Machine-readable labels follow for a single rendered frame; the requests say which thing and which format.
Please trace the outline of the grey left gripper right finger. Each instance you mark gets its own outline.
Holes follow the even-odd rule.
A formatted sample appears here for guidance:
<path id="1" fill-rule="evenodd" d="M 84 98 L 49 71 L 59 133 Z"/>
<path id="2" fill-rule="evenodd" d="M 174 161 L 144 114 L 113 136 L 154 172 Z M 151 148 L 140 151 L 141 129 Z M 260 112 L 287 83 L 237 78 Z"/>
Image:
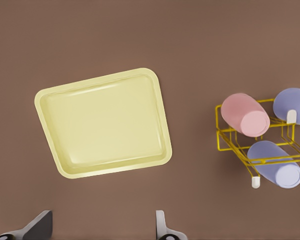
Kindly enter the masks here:
<path id="1" fill-rule="evenodd" d="M 167 227 L 163 210 L 155 211 L 156 240 L 188 240 L 188 237 L 176 230 Z"/>

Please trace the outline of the pale yellow rectangular tray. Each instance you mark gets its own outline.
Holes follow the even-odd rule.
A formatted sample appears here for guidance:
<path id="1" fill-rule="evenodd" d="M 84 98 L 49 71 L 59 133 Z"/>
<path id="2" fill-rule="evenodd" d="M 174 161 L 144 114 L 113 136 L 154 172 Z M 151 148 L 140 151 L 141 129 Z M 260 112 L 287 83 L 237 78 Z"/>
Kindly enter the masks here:
<path id="1" fill-rule="evenodd" d="M 65 178 L 161 166 L 172 157 L 160 82 L 151 69 L 42 89 L 34 105 Z"/>

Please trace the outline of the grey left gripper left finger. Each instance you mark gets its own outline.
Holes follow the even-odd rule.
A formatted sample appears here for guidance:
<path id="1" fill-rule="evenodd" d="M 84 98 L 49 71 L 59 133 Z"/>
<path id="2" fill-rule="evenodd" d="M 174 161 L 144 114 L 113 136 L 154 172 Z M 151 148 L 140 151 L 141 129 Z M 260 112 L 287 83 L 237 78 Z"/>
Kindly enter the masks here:
<path id="1" fill-rule="evenodd" d="M 53 233 L 53 212 L 44 210 L 25 227 L 0 235 L 0 240 L 50 240 Z"/>

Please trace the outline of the pink cup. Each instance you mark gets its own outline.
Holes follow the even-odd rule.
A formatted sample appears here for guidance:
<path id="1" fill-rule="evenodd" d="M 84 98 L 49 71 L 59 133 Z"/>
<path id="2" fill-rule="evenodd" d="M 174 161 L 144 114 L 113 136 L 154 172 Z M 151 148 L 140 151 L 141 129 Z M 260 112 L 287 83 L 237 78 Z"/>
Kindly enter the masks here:
<path id="1" fill-rule="evenodd" d="M 270 127 L 270 117 L 265 109 L 245 93 L 228 96 L 221 105 L 220 113 L 230 127 L 248 137 L 259 137 Z"/>

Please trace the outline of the lavender cup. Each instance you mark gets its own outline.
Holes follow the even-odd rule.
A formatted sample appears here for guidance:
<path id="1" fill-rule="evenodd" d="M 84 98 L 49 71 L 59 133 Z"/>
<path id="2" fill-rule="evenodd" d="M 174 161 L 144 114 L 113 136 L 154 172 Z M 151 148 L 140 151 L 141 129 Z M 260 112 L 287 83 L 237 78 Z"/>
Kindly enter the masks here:
<path id="1" fill-rule="evenodd" d="M 286 158 L 275 163 L 276 157 L 283 156 Z M 284 189 L 291 189 L 300 184 L 300 166 L 295 162 L 287 163 L 291 158 L 275 143 L 268 140 L 258 141 L 249 148 L 247 157 L 256 163 L 255 169 L 259 174 L 273 184 Z"/>
<path id="2" fill-rule="evenodd" d="M 300 88 L 284 89 L 273 101 L 273 112 L 277 118 L 286 121 L 290 110 L 296 111 L 296 123 L 300 125 Z"/>

